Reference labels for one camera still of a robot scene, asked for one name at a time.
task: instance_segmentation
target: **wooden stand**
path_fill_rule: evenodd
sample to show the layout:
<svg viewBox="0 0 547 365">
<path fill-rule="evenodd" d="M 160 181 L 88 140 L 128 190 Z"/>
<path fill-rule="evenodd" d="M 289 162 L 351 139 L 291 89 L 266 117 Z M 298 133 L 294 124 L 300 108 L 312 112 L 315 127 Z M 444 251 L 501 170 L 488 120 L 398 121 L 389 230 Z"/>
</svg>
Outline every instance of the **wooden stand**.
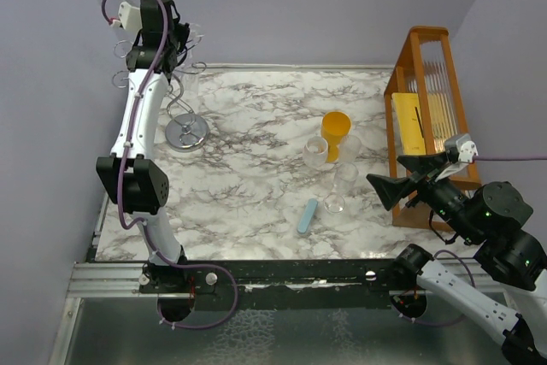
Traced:
<svg viewBox="0 0 547 365">
<path fill-rule="evenodd" d="M 385 88 L 385 122 L 390 176 L 397 175 L 397 151 L 393 119 L 393 93 L 417 93 L 420 102 L 420 119 L 426 153 L 444 150 L 444 141 L 459 133 L 468 132 L 456 70 L 450 51 L 448 30 L 444 27 L 415 26 L 409 31 L 397 65 Z M 481 186 L 474 164 L 464 173 L 450 179 L 461 190 L 476 190 Z M 399 227 L 428 228 L 430 209 L 421 203 L 407 209 L 393 209 L 393 225 Z M 433 222 L 437 230 L 451 231 L 444 222 Z"/>
</svg>

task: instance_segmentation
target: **blue eraser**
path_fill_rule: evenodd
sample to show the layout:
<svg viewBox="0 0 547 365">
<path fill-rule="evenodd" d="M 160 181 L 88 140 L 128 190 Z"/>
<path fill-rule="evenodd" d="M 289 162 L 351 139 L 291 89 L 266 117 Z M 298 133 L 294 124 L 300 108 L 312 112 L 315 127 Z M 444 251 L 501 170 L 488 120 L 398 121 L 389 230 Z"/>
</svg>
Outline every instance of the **blue eraser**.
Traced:
<svg viewBox="0 0 547 365">
<path fill-rule="evenodd" d="M 309 223 L 311 222 L 311 219 L 314 216 L 315 209 L 317 209 L 317 200 L 315 198 L 310 198 L 308 200 L 308 203 L 306 204 L 306 209 L 304 210 L 304 214 L 302 218 L 300 219 L 300 222 L 298 223 L 297 232 L 300 235 L 304 235 L 308 232 Z"/>
</svg>

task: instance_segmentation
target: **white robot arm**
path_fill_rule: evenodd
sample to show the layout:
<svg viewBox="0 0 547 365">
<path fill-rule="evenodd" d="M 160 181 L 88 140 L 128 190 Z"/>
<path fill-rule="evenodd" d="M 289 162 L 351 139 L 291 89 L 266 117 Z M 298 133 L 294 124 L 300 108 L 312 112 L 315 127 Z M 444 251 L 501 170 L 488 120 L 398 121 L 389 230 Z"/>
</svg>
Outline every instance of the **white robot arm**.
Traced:
<svg viewBox="0 0 547 365">
<path fill-rule="evenodd" d="M 126 56 L 127 101 L 120 132 L 110 156 L 97 159 L 97 172 L 110 200 L 121 208 L 122 219 L 123 213 L 127 213 L 137 222 L 150 253 L 149 262 L 157 266 L 167 265 L 157 253 L 172 263 L 185 259 L 165 210 L 169 181 L 153 162 L 153 149 L 160 105 L 168 92 L 172 73 L 181 63 L 177 61 L 178 56 L 182 54 L 184 61 L 190 32 L 188 24 L 179 23 L 179 16 L 173 17 L 173 9 L 178 14 L 173 1 L 161 1 L 164 10 L 158 7 L 157 0 L 141 0 L 140 8 L 122 2 L 119 19 L 110 22 L 111 26 L 136 32 L 137 40 Z M 162 38 L 163 12 L 168 18 L 168 32 L 165 46 L 154 64 Z M 144 236 L 144 223 L 148 227 L 148 238 Z"/>
<path fill-rule="evenodd" d="M 475 144 L 465 134 L 448 139 L 444 147 L 444 152 L 434 155 L 398 157 L 412 173 L 407 178 L 369 174 L 367 179 L 386 209 L 415 192 L 407 207 L 424 202 L 463 238 L 464 244 L 482 244 L 474 259 L 501 283 L 519 311 L 496 303 L 459 280 L 415 244 L 396 258 L 394 274 L 458 308 L 502 346 L 509 362 L 545 365 L 547 255 L 532 235 L 521 230 L 532 207 L 508 182 L 483 185 L 467 197 L 447 177 L 473 161 Z"/>
</svg>

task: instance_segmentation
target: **marble table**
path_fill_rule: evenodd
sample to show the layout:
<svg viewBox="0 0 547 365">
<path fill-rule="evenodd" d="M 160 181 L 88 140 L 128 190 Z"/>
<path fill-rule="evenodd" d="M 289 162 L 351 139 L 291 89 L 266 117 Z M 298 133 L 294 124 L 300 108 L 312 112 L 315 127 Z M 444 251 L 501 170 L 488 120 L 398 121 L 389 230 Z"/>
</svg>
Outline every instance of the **marble table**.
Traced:
<svg viewBox="0 0 547 365">
<path fill-rule="evenodd" d="M 199 91 L 187 91 L 185 100 L 209 123 L 210 138 L 201 150 L 186 154 L 165 141 L 166 98 L 155 161 L 169 177 L 167 211 L 188 257 L 388 258 L 410 243 L 431 252 L 444 248 L 428 230 L 393 227 L 391 214 L 365 179 L 367 173 L 388 173 L 382 94 L 390 75 L 208 71 L 201 75 Z M 364 145 L 356 160 L 359 179 L 338 215 L 326 212 L 321 201 L 332 188 L 334 166 L 314 170 L 302 159 L 305 142 L 319 134 L 321 117 L 332 110 L 350 116 L 351 132 Z M 300 237 L 297 223 L 310 198 L 320 206 L 309 235 Z M 450 249 L 461 256 L 475 252 L 461 240 Z M 147 257 L 138 229 L 124 231 L 110 204 L 97 261 Z"/>
</svg>

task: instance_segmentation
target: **yellow folder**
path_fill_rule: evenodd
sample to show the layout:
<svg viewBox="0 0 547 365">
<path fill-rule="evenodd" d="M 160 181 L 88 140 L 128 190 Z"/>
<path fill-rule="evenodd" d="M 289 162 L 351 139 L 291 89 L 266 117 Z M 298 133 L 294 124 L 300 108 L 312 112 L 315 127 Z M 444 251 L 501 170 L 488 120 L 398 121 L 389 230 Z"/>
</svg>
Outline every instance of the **yellow folder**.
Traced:
<svg viewBox="0 0 547 365">
<path fill-rule="evenodd" d="M 393 93 L 395 112 L 401 132 L 403 153 L 410 156 L 426 154 L 417 93 Z"/>
</svg>

